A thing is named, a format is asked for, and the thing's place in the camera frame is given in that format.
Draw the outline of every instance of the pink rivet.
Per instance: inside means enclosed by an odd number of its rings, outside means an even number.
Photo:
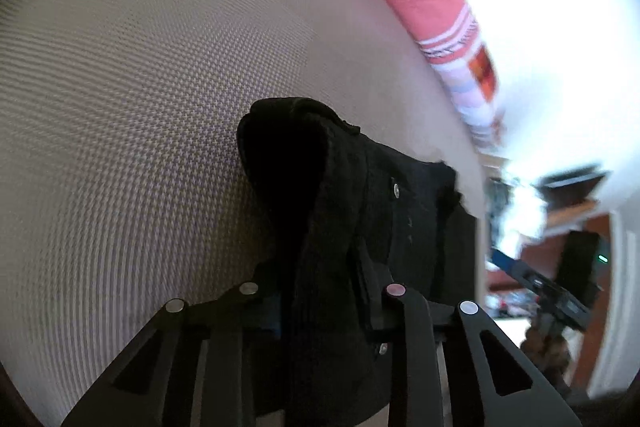
[[[406,288],[401,284],[393,283],[386,287],[386,292],[392,297],[402,297],[406,292]]]

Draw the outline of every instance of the folded black cloth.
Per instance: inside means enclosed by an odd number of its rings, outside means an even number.
[[[286,422],[363,422],[389,401],[391,357],[367,338],[352,261],[366,253],[431,301],[472,299],[476,222],[456,173],[373,142],[308,98],[255,102],[238,145],[276,228]]]

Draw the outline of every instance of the black garment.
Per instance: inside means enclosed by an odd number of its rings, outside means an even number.
[[[361,325],[353,260],[368,254],[431,301],[474,297],[475,219],[455,171],[375,143],[305,98],[254,103],[238,143],[278,236],[287,424],[356,425],[388,403],[391,357]]]

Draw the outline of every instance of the black fabric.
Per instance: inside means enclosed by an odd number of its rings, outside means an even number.
[[[305,98],[254,103],[238,143],[278,236],[286,422],[363,422],[389,401],[391,356],[367,338],[351,267],[368,255],[431,301],[473,298],[475,220],[460,206],[455,171],[373,142]]]

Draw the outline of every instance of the silver rivet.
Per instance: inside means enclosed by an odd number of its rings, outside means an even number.
[[[242,295],[254,295],[258,292],[258,285],[255,282],[243,282],[240,285],[240,293]]]
[[[181,312],[184,309],[184,301],[182,299],[171,299],[164,305],[164,309],[169,313]]]
[[[386,287],[386,292],[392,297],[401,297],[406,292],[406,288],[401,284],[393,283]]]
[[[473,301],[460,302],[460,311],[467,315],[475,315],[478,313],[478,305]]]

